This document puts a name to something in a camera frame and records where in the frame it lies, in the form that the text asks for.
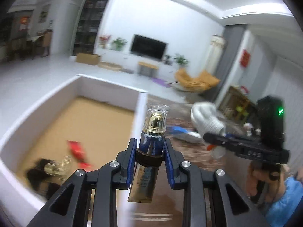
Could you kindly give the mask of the blue sleeve forearm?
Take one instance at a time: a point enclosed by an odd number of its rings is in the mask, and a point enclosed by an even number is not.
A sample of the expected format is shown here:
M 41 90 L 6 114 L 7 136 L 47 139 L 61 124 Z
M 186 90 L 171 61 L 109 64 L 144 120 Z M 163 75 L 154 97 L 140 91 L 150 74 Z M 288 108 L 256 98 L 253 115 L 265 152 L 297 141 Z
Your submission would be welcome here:
M 291 219 L 295 210 L 302 202 L 302 182 L 294 177 L 285 180 L 286 190 L 283 196 L 271 204 L 265 214 L 270 226 L 284 226 Z

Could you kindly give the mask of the person's right hand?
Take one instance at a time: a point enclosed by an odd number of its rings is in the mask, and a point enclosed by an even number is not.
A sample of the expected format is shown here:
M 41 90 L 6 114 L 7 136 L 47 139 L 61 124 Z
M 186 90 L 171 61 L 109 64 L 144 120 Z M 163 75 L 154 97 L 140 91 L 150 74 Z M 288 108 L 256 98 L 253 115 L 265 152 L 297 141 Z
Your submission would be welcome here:
M 261 203 L 277 202 L 286 191 L 284 178 L 285 171 L 283 167 L 281 167 L 279 173 L 270 173 L 269 171 L 258 168 L 254 162 L 251 162 L 247 172 L 246 193 L 250 197 L 256 196 L 258 183 L 264 182 L 267 185 L 267 188 Z

